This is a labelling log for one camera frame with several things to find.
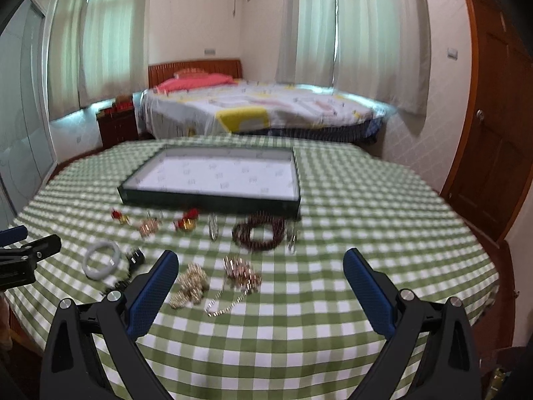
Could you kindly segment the small gold red pendant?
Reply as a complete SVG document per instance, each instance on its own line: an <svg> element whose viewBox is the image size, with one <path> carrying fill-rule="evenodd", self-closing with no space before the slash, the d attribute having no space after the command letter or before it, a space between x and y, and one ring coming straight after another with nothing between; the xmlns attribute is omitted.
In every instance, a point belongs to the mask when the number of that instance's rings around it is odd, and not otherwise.
<svg viewBox="0 0 533 400"><path fill-rule="evenodd" d="M112 219L114 219L115 221L118 221L122 225L129 223L128 215L122 213L119 210L112 210L111 211L111 217L112 217Z"/></svg>

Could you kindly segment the brown wooden door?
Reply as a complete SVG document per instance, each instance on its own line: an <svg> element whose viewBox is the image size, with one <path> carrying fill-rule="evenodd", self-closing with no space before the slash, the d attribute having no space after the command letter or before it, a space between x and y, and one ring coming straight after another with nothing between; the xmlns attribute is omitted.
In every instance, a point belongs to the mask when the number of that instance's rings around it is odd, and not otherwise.
<svg viewBox="0 0 533 400"><path fill-rule="evenodd" d="M442 194L493 241L532 183L532 58L496 0L465 0L472 74L462 135Z"/></svg>

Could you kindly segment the right white curtain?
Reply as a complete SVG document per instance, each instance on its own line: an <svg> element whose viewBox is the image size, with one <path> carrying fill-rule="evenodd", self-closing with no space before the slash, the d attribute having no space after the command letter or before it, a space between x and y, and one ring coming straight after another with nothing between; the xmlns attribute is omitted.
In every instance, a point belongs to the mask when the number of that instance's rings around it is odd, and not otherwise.
<svg viewBox="0 0 533 400"><path fill-rule="evenodd" d="M430 67L426 0L284 0L279 82L337 89L421 116Z"/></svg>

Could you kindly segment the left white curtain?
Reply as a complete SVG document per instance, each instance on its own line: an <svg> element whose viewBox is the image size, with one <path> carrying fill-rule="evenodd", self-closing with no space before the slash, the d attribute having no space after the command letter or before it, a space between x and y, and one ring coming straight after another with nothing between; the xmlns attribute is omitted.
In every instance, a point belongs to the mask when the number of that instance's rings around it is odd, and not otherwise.
<svg viewBox="0 0 533 400"><path fill-rule="evenodd" d="M48 53L49 118L147 84L146 0L57 0Z"/></svg>

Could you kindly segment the pink pillow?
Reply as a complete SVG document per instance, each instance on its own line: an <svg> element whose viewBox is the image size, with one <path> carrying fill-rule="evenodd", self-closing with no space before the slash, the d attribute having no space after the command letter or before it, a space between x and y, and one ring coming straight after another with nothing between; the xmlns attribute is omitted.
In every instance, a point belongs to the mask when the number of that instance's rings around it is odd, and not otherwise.
<svg viewBox="0 0 533 400"><path fill-rule="evenodd" d="M182 73L177 77L165 80L155 87L158 92L169 93L174 91L204 89L222 85L235 85L236 81L231 75L207 72Z"/></svg>

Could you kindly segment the wall light switch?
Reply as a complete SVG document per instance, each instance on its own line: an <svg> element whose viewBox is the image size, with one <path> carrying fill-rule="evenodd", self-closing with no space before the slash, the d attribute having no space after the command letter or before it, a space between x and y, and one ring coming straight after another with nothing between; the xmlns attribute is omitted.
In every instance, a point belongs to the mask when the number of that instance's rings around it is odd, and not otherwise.
<svg viewBox="0 0 533 400"><path fill-rule="evenodd" d="M458 51L454 48L448 48L447 49L447 57L451 60L457 60L458 59Z"/></svg>

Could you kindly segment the dark green jewelry tray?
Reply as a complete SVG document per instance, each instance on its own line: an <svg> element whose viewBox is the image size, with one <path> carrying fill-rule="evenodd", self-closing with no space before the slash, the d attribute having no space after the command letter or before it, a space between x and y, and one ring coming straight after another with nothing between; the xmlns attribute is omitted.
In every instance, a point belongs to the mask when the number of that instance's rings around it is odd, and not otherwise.
<svg viewBox="0 0 533 400"><path fill-rule="evenodd" d="M118 186L124 204L296 219L301 191L290 148L165 145Z"/></svg>

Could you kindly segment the white curtain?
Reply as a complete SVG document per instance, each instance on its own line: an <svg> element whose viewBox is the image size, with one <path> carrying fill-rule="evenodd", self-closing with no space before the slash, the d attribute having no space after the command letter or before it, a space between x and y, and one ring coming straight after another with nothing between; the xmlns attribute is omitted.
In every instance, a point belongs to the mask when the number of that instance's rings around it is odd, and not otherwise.
<svg viewBox="0 0 533 400"><path fill-rule="evenodd" d="M430 67L426 0L284 0L279 82L337 89L421 116Z"/></svg>
<svg viewBox="0 0 533 400"><path fill-rule="evenodd" d="M57 0L48 53L49 118L147 84L146 0Z"/></svg>

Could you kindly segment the bed with patterned quilt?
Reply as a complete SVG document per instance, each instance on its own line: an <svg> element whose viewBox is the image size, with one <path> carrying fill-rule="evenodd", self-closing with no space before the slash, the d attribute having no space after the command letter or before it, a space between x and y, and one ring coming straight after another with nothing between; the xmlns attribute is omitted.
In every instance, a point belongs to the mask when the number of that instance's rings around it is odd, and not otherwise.
<svg viewBox="0 0 533 400"><path fill-rule="evenodd" d="M269 135L334 143L372 140L387 106L336 89L238 80L204 89L144 91L140 126L157 139Z"/></svg>

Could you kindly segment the green checkered tablecloth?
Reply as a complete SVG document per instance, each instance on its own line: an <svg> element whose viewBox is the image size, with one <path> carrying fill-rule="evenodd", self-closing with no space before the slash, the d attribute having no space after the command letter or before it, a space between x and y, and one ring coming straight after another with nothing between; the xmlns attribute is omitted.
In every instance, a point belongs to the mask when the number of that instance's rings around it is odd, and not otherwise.
<svg viewBox="0 0 533 400"><path fill-rule="evenodd" d="M5 297L29 336L46 343L59 301L97 301L102 285L86 278L81 261L95 242L123 251L140 248L152 264L165 250L181 267L200 265L208 298L221 291L223 260L238 256L259 272L256 293L231 312L210 317L202 306L164 306L139 349L173 397L184 399L344 399L378 357L384 340L370 326L342 271L355 247L398 288L419 298L460 298L470 321L492 304L497 269L455 212L410 169L378 160L358 147L270 137L196 137L194 145L289 147L299 174L301 219L293 247L250 254L219 217L211 240L201 219L190 233L174 228L177 213L161 211L160 230L141 237L119 224L118 186L162 147L124 143L72 163L18 215L30 239L61 238L58 255L41 262L33 284Z"/></svg>

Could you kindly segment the silver rhinestone brooch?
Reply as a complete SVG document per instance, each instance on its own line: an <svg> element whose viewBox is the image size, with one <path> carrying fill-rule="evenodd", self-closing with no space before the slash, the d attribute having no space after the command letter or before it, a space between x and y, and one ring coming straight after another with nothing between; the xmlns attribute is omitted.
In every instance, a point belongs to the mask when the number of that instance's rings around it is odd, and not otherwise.
<svg viewBox="0 0 533 400"><path fill-rule="evenodd" d="M214 213L210 213L208 215L208 226L209 226L209 233L210 233L210 239L212 241L216 241L219 237L219 225L218 225L218 217Z"/></svg>

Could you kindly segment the white jade bangle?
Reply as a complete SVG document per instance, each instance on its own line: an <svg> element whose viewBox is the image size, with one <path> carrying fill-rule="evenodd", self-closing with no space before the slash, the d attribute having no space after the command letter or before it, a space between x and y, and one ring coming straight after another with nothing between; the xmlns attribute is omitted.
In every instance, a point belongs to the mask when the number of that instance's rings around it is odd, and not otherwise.
<svg viewBox="0 0 533 400"><path fill-rule="evenodd" d="M102 240L87 248L82 259L82 269L87 278L100 281L117 271L120 258L118 244Z"/></svg>

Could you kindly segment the dark wooden nightstand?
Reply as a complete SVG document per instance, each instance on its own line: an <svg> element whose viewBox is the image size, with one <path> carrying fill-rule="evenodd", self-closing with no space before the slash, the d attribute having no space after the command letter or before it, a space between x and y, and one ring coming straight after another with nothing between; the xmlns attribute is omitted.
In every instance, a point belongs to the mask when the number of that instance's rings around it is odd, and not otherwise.
<svg viewBox="0 0 533 400"><path fill-rule="evenodd" d="M116 97L112 106L97 113L97 121L104 148L139 140L132 95Z"/></svg>

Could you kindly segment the gold lock red cord pendant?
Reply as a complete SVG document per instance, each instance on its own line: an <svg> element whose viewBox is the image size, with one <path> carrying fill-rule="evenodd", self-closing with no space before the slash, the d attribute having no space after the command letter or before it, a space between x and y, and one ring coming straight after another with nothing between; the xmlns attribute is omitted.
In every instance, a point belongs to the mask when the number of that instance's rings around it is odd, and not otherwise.
<svg viewBox="0 0 533 400"><path fill-rule="evenodd" d="M197 219L199 218L199 210L190 209L184 212L184 215L174 221L174 228L183 232L190 232L196 228Z"/></svg>

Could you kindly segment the frosted glass wardrobe door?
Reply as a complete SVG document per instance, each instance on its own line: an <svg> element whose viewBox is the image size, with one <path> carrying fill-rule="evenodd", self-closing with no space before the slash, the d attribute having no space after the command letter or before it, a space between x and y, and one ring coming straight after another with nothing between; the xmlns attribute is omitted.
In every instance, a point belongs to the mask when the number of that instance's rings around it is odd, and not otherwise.
<svg viewBox="0 0 533 400"><path fill-rule="evenodd" d="M7 228L56 164L42 93L45 17L24 0L1 34L1 228Z"/></svg>

